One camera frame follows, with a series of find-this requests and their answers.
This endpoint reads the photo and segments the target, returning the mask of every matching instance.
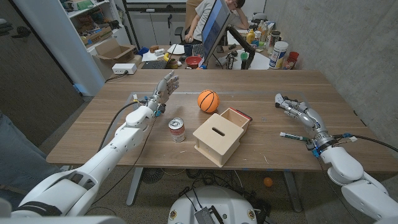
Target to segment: orange basketball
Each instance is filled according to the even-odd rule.
[[[213,90],[203,90],[198,96],[198,106],[207,113],[215,111],[220,103],[220,98]]]

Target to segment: red bowl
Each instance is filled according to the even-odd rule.
[[[197,68],[199,66],[199,62],[201,61],[201,57],[198,56],[190,56],[185,59],[187,65],[191,68]]]

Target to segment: yellow bottle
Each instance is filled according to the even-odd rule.
[[[254,41],[254,30],[251,29],[250,33],[247,34],[246,36],[246,41],[251,44],[252,41]]]

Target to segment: wooden table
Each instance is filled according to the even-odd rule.
[[[151,95],[157,82],[171,70],[138,70],[106,83],[82,112],[72,127],[47,157],[55,164],[84,164],[98,150],[109,122],[128,103],[132,92]],[[307,136],[303,125],[275,108],[274,97],[282,93],[289,98],[307,101],[323,118],[330,134],[346,132],[376,138],[350,106],[318,71],[305,70],[181,70],[180,88],[170,96],[166,112],[159,116],[144,142],[126,154],[121,166],[218,169],[195,148],[193,132],[211,114],[197,105],[198,93],[211,89],[218,92],[221,103],[217,113],[233,107],[253,117],[241,145],[222,169],[244,170],[320,170],[318,161],[303,142],[282,138],[279,133]],[[131,108],[126,109],[118,126]],[[187,138],[173,142],[167,126],[174,117],[185,123]],[[384,146],[359,139],[342,145],[366,172],[397,172],[398,162]]]

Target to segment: office chair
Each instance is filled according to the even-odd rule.
[[[199,6],[199,4],[203,0],[187,0],[187,4],[185,6],[185,27],[177,27],[174,31],[174,35],[180,36],[181,44],[185,44],[185,35],[188,34],[188,30],[191,26],[193,18],[195,18],[197,12],[196,12],[196,7]],[[226,33],[224,34],[223,38],[220,40],[218,43],[219,45],[228,45]]]

